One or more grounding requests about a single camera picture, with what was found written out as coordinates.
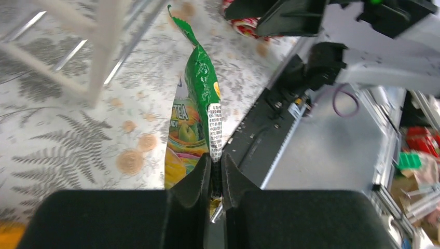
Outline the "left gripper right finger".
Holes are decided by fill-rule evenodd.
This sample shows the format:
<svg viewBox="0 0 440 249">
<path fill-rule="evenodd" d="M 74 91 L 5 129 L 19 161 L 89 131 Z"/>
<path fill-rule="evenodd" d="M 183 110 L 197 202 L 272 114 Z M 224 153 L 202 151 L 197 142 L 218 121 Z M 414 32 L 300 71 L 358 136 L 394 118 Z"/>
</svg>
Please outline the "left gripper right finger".
<svg viewBox="0 0 440 249">
<path fill-rule="evenodd" d="M 370 200 L 351 190 L 262 190 L 221 160 L 225 248 L 394 248 Z"/>
</svg>

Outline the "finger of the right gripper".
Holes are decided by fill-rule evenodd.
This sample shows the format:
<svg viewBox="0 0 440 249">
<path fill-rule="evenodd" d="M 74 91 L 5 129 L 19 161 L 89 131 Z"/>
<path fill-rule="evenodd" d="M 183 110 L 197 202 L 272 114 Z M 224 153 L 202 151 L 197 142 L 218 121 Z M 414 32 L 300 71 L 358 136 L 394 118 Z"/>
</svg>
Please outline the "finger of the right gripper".
<svg viewBox="0 0 440 249">
<path fill-rule="evenodd" d="M 277 1 L 258 21 L 258 36 L 317 36 L 328 1 Z"/>
<path fill-rule="evenodd" d="M 262 17 L 277 0 L 235 0 L 225 9 L 227 20 Z"/>
</svg>

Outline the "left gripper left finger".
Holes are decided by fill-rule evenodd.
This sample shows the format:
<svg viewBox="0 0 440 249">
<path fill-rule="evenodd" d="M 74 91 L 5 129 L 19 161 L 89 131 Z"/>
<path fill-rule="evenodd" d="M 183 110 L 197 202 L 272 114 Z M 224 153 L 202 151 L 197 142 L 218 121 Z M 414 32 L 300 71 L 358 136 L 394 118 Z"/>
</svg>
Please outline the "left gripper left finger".
<svg viewBox="0 0 440 249">
<path fill-rule="evenodd" d="M 168 190 L 60 190 L 36 210 L 18 248 L 204 248 L 211 157 Z"/>
</svg>

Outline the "green candy bag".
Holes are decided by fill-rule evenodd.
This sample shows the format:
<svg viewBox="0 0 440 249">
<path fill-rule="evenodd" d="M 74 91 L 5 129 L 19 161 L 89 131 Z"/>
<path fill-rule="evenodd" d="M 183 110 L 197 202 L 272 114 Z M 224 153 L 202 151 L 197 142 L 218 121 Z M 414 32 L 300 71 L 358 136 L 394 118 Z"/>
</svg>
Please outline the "green candy bag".
<svg viewBox="0 0 440 249">
<path fill-rule="evenodd" d="M 191 43 L 192 53 L 177 84 L 172 105 L 164 186 L 166 189 L 173 187 L 194 169 L 203 154 L 208 153 L 213 162 L 210 212 L 214 213 L 222 198 L 222 105 L 217 75 L 190 24 L 173 13 L 169 16 Z"/>
</svg>

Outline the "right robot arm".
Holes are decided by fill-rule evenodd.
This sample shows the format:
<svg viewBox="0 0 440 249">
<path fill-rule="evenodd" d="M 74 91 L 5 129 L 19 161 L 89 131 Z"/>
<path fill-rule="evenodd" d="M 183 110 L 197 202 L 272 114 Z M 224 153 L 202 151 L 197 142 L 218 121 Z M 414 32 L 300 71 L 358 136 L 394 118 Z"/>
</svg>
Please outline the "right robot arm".
<svg viewBox="0 0 440 249">
<path fill-rule="evenodd" d="M 227 20 L 257 18 L 260 37 L 297 36 L 293 92 L 325 84 L 439 95 L 439 1 L 233 1 Z"/>
</svg>

